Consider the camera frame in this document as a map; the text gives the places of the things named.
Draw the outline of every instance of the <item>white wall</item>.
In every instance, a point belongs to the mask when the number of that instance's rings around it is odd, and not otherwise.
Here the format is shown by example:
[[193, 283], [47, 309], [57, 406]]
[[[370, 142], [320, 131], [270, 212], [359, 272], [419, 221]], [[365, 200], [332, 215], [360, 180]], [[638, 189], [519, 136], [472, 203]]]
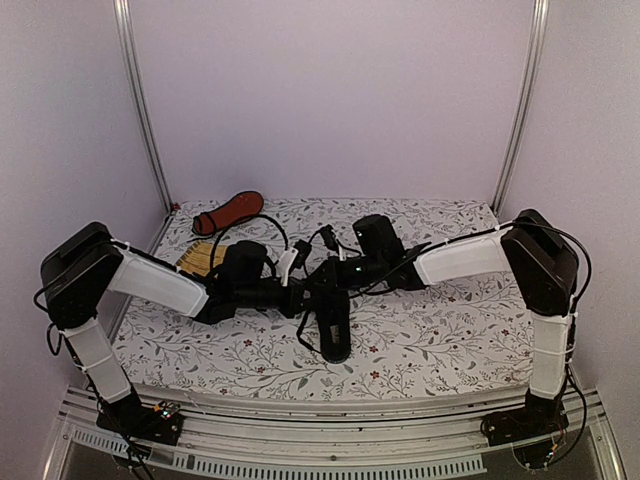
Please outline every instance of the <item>white wall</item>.
[[551, 4], [504, 217], [535, 207], [591, 252], [577, 371], [597, 385], [629, 478], [640, 478], [640, 4]]
[[31, 303], [39, 265], [91, 220], [147, 246], [161, 208], [110, 0], [0, 4], [0, 478], [33, 480], [71, 376]]
[[489, 200], [533, 4], [131, 2], [172, 193]]

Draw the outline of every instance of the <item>floral pattern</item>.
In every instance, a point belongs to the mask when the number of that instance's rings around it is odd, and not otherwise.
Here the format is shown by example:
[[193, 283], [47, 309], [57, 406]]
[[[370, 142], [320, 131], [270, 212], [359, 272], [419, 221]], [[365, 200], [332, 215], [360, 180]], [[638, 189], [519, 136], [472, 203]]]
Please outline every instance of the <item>floral pattern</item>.
[[[176, 262], [194, 241], [192, 217], [215, 206], [182, 204], [156, 254]], [[405, 246], [495, 225], [486, 204], [468, 201], [272, 200], [264, 213], [282, 223], [291, 243], [331, 224], [351, 247], [356, 246], [352, 223], [372, 213], [388, 215]], [[267, 245], [272, 258], [282, 251], [278, 232], [261, 220], [232, 229], [222, 244], [240, 239]], [[315, 241], [309, 270], [326, 255]], [[352, 353], [342, 364], [328, 364], [300, 345], [299, 322], [276, 311], [239, 310], [234, 319], [209, 326], [134, 299], [114, 348], [134, 382], [253, 398], [431, 397], [519, 386], [531, 372], [533, 329], [507, 273], [353, 299]], [[304, 336], [319, 343], [315, 322], [309, 322]]]

